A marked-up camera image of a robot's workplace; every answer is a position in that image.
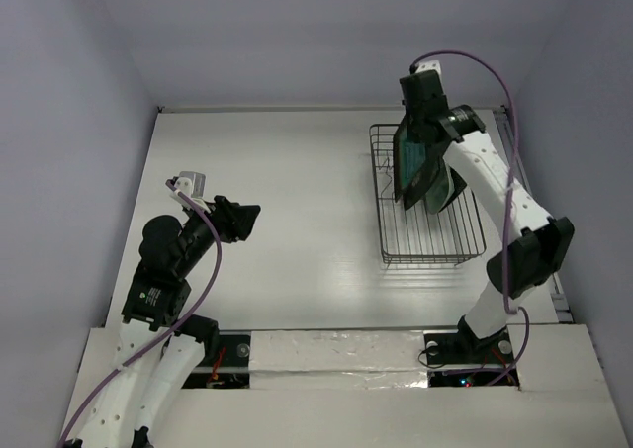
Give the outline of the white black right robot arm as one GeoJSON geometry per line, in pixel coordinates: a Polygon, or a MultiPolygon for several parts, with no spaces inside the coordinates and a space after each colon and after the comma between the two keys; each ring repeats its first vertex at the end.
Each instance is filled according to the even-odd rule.
{"type": "Polygon", "coordinates": [[[437,214],[470,189],[501,240],[486,265],[488,283],[460,318],[453,344],[463,359],[477,361],[524,297],[560,269],[575,228],[532,198],[471,107],[449,106],[438,62],[414,66],[400,85],[405,115],[393,137],[396,199],[405,209],[422,201],[437,214]]]}

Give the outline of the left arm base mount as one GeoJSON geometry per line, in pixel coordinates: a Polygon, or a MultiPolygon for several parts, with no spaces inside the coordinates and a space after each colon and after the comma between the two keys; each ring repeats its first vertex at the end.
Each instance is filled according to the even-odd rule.
{"type": "Polygon", "coordinates": [[[250,332],[221,332],[216,353],[192,370],[182,388],[248,389],[250,342],[250,332]]]}

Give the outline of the black white floral square plate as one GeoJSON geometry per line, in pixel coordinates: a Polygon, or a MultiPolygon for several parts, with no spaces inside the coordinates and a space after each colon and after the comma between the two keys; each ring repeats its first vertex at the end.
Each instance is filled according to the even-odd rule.
{"type": "Polygon", "coordinates": [[[436,147],[436,146],[428,146],[428,145],[426,145],[425,147],[426,147],[426,162],[418,169],[414,177],[414,180],[413,180],[414,190],[412,191],[415,197],[421,197],[421,198],[424,196],[424,194],[427,192],[427,190],[431,186],[431,181],[432,181],[432,177],[434,176],[436,165],[439,162],[445,163],[441,154],[441,151],[444,151],[444,148],[436,147]]]}

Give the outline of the square teal black plate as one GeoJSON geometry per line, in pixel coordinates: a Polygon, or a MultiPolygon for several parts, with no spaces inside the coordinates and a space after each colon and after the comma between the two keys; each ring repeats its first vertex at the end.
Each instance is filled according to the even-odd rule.
{"type": "MultiPolygon", "coordinates": [[[[401,120],[393,135],[394,159],[394,198],[401,201],[406,209],[412,207],[424,196],[415,197],[413,180],[418,169],[426,162],[426,147],[423,143],[414,141],[408,136],[405,120],[401,120]]],[[[436,165],[431,184],[437,174],[439,162],[436,165]]]]}

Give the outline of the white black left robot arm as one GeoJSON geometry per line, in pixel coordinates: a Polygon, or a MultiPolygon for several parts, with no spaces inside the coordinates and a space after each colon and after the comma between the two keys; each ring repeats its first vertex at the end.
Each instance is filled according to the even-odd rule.
{"type": "Polygon", "coordinates": [[[224,196],[185,198],[183,208],[184,223],[162,215],[145,224],[113,368],[80,405],[84,424],[63,433],[60,446],[151,446],[193,369],[222,359],[217,322],[184,308],[187,277],[211,247],[247,240],[261,209],[224,196]]]}

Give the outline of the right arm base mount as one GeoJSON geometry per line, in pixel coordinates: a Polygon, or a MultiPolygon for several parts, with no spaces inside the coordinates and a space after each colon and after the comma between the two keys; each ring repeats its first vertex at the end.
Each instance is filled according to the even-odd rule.
{"type": "Polygon", "coordinates": [[[418,362],[430,388],[518,387],[514,350],[507,331],[471,348],[457,332],[428,331],[418,362]]]}

